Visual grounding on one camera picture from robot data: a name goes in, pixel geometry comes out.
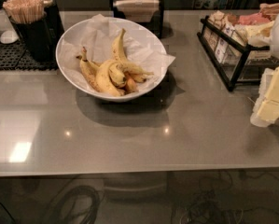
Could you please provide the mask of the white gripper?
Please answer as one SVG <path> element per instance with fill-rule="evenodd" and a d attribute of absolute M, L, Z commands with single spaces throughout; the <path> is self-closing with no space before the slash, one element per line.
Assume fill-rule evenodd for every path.
<path fill-rule="evenodd" d="M 258 99 L 255 101 L 250 122 L 258 127 L 268 127 L 279 119 L 279 67 L 267 68 L 260 81 Z"/>

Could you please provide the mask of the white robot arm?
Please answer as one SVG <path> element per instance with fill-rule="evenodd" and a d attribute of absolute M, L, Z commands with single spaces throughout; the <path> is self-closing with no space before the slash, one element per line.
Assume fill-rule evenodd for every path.
<path fill-rule="evenodd" d="M 276 16 L 268 39 L 273 57 L 279 59 L 279 14 Z M 279 66 L 267 68 L 259 84 L 258 99 L 255 101 L 250 122 L 258 127 L 268 127 L 279 119 Z"/>

